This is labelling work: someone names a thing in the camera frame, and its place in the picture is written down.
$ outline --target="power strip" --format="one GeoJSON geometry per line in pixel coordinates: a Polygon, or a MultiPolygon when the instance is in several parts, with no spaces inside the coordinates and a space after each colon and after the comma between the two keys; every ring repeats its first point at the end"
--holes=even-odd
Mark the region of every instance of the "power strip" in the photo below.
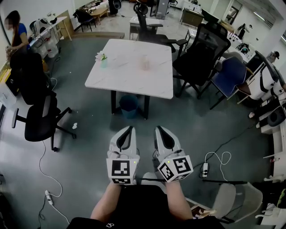
{"type": "Polygon", "coordinates": [[[203,178],[207,177],[208,168],[209,168],[209,164],[205,162],[203,167],[202,167],[202,177],[203,178]]]}
{"type": "Polygon", "coordinates": [[[48,200],[49,204],[50,205],[54,205],[52,197],[51,197],[51,195],[50,195],[48,190],[45,190],[45,194],[46,194],[46,199],[48,200]]]}

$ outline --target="blue chair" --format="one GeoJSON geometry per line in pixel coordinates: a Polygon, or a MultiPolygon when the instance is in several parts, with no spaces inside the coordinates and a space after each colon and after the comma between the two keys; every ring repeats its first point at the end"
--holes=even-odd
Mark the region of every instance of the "blue chair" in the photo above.
{"type": "Polygon", "coordinates": [[[207,86],[202,90],[198,98],[201,97],[202,93],[213,84],[223,95],[219,100],[210,108],[213,109],[222,100],[230,97],[235,91],[237,85],[241,85],[245,81],[246,77],[246,66],[236,57],[231,57],[223,61],[222,70],[216,73],[207,86]]]}

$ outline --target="black cable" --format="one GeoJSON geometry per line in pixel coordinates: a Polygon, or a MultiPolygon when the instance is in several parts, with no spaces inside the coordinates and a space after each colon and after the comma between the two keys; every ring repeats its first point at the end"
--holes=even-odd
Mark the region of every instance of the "black cable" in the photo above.
{"type": "MultiPolygon", "coordinates": [[[[251,129],[251,128],[254,127],[254,126],[255,126],[255,124],[252,125],[252,126],[250,126],[250,127],[247,127],[247,128],[246,128],[245,130],[243,130],[240,134],[238,134],[238,135],[232,137],[231,139],[229,139],[229,140],[226,141],[225,143],[222,143],[214,152],[216,153],[221,147],[223,147],[224,145],[226,145],[226,144],[229,143],[230,141],[234,140],[235,138],[240,137],[240,136],[241,136],[242,134],[244,134],[248,129],[251,129]]],[[[195,165],[195,166],[193,167],[193,169],[197,168],[198,166],[201,166],[201,167],[200,167],[200,170],[202,170],[203,164],[204,164],[205,162],[207,162],[209,159],[211,159],[214,155],[215,155],[215,154],[213,153],[211,156],[209,156],[209,157],[206,159],[206,161],[195,165]]]]}
{"type": "Polygon", "coordinates": [[[41,229],[41,220],[46,220],[45,216],[43,214],[41,214],[42,210],[44,209],[45,207],[45,204],[46,204],[46,196],[44,197],[44,204],[42,206],[42,209],[39,211],[39,214],[38,214],[38,220],[39,220],[39,224],[40,226],[37,228],[37,229],[41,229]]]}

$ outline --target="gray concrete floor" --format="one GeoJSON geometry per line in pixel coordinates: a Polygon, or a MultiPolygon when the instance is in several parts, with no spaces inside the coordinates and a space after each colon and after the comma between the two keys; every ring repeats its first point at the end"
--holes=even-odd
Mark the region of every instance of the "gray concrete floor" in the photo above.
{"type": "MultiPolygon", "coordinates": [[[[162,125],[171,130],[180,140],[186,154],[190,155],[193,165],[203,162],[205,154],[244,129],[254,124],[248,118],[249,109],[236,104],[236,98],[223,101],[213,110],[209,110],[218,97],[216,90],[210,87],[196,99],[192,88],[188,88],[181,98],[171,100],[150,99],[149,119],[141,117],[126,120],[122,115],[112,115],[110,91],[88,89],[84,83],[95,63],[95,55],[105,46],[107,39],[77,38],[61,42],[61,60],[55,63],[52,77],[58,80],[58,108],[73,109],[66,114],[60,125],[72,130],[78,123],[74,140],[60,131],[55,135],[55,146],[60,152],[50,149],[50,140],[45,140],[46,154],[41,162],[43,172],[58,179],[63,186],[60,198],[53,198],[55,207],[69,220],[74,217],[89,217],[95,204],[105,191],[109,180],[106,169],[106,153],[111,137],[121,128],[132,125],[136,128],[137,147],[140,150],[140,164],[137,176],[141,177],[153,171],[152,153],[154,152],[153,130],[162,125]]],[[[17,102],[19,114],[26,116],[29,106],[20,98],[17,102]]],[[[24,138],[24,123],[17,122],[11,128],[13,111],[6,111],[0,129],[0,171],[6,179],[5,195],[11,203],[15,221],[19,228],[38,227],[38,212],[42,207],[44,192],[48,189],[58,195],[59,185],[39,171],[39,159],[43,154],[42,142],[28,142],[24,138]]],[[[260,130],[251,128],[242,136],[223,146],[218,155],[229,151],[230,162],[223,166],[228,180],[258,182],[269,175],[269,136],[260,130]]],[[[209,161],[211,170],[209,179],[222,180],[219,161],[213,157],[209,161]]],[[[204,183],[198,177],[196,169],[188,178],[181,181],[186,197],[199,203],[212,206],[218,190],[217,184],[204,183]]],[[[46,221],[42,228],[67,227],[65,219],[50,205],[42,212],[46,221]]],[[[236,225],[226,228],[254,228],[254,216],[236,225]]]]}

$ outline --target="white robot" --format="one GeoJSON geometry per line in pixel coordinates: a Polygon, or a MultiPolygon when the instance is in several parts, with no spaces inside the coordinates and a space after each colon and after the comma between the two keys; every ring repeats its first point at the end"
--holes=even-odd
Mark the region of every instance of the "white robot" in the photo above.
{"type": "MultiPolygon", "coordinates": [[[[168,129],[155,128],[155,158],[160,165],[158,171],[166,182],[182,180],[193,172],[189,156],[181,149],[178,138],[168,129]]],[[[113,183],[135,185],[136,169],[140,156],[136,147],[134,127],[120,130],[110,141],[107,152],[108,177],[113,183]]]]}

